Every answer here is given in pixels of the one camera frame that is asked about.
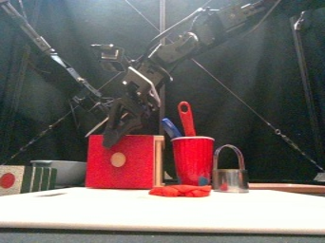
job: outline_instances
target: padlock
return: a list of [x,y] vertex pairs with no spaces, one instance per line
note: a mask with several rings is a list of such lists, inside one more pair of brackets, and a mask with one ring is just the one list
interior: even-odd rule
[[[238,155],[238,169],[218,169],[218,154],[225,147],[231,148]],[[225,193],[249,192],[249,176],[245,170],[243,155],[231,144],[217,148],[213,155],[213,190]]]

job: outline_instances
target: red plastic cup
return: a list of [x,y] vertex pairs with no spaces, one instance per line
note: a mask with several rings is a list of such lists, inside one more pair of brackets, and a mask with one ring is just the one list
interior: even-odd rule
[[213,142],[210,137],[179,137],[171,140],[179,184],[203,186],[211,183]]

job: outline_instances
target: red spatula handle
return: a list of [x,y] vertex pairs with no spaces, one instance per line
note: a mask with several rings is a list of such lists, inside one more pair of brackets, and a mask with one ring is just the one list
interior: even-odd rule
[[191,115],[191,109],[187,102],[180,102],[178,104],[178,113],[180,121],[184,127],[184,133],[187,137],[195,136],[194,121]]

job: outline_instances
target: small box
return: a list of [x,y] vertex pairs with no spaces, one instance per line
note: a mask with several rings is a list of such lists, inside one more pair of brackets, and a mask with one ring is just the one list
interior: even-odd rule
[[53,189],[57,170],[23,165],[0,166],[0,196]]
[[163,185],[163,136],[127,135],[111,148],[88,138],[87,181],[92,188],[150,189]]

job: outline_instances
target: red cloth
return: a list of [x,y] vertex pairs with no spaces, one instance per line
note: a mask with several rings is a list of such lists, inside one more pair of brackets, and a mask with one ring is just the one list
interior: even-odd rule
[[155,196],[187,196],[202,197],[209,196],[211,186],[190,186],[190,185],[171,185],[163,187],[154,187],[148,194]]

